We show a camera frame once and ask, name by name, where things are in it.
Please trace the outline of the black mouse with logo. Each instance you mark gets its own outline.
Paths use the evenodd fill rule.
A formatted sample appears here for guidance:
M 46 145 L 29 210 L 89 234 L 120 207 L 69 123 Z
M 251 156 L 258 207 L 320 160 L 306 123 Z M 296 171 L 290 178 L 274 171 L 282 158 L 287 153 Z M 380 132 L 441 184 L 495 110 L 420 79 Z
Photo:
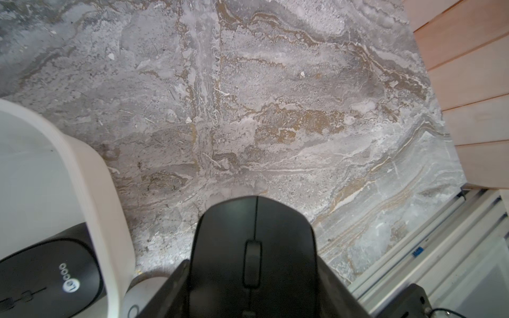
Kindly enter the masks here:
M 85 223 L 1 260 L 2 317 L 74 317 L 105 295 Z

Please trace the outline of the white mouse slim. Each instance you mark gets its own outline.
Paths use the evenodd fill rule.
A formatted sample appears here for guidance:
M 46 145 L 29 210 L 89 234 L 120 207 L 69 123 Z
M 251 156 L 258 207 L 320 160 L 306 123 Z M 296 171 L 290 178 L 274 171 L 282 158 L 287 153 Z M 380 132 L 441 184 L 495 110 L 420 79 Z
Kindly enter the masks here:
M 120 317 L 136 318 L 167 281 L 166 277 L 154 277 L 133 286 L 125 295 Z

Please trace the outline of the black mouse wide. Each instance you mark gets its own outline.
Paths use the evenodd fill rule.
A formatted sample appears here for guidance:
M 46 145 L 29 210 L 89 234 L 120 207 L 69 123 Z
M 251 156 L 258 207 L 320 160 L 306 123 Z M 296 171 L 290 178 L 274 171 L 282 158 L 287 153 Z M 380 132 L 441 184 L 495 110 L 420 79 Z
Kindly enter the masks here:
M 293 208 L 261 196 L 210 207 L 194 236 L 191 317 L 317 317 L 314 230 Z

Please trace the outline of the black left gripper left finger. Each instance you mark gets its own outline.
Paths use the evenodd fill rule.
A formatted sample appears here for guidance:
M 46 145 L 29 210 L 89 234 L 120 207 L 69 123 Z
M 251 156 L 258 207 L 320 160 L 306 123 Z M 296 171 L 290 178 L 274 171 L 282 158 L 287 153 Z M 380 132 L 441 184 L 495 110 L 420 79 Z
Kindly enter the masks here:
M 137 317 L 189 317 L 189 277 L 190 261 L 184 260 Z

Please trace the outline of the white storage box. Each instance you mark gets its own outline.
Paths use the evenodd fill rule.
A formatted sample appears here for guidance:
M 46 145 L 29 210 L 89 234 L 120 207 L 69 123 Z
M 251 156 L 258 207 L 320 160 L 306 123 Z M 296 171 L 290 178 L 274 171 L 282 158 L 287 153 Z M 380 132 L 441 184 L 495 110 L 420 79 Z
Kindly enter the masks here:
M 74 317 L 119 317 L 133 242 L 102 157 L 39 114 L 1 101 L 1 260 L 85 223 L 106 295 Z

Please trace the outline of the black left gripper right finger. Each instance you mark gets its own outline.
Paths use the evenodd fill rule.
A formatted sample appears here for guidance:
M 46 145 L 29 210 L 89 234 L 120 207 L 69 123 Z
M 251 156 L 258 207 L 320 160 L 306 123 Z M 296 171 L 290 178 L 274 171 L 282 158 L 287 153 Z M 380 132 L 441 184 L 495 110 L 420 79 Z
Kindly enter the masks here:
M 371 318 L 336 274 L 317 258 L 319 317 L 324 318 Z

